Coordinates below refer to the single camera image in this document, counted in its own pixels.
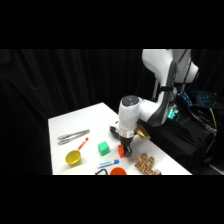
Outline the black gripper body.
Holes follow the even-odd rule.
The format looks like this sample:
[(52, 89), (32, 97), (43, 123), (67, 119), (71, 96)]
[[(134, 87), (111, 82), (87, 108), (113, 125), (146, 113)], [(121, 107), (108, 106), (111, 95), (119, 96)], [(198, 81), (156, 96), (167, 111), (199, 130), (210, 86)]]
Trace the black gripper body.
[(119, 140), (121, 142), (121, 145), (124, 147), (124, 148), (127, 148), (130, 146), (131, 142), (133, 141), (133, 138), (125, 138), (125, 137), (122, 137), (120, 136), (119, 137)]

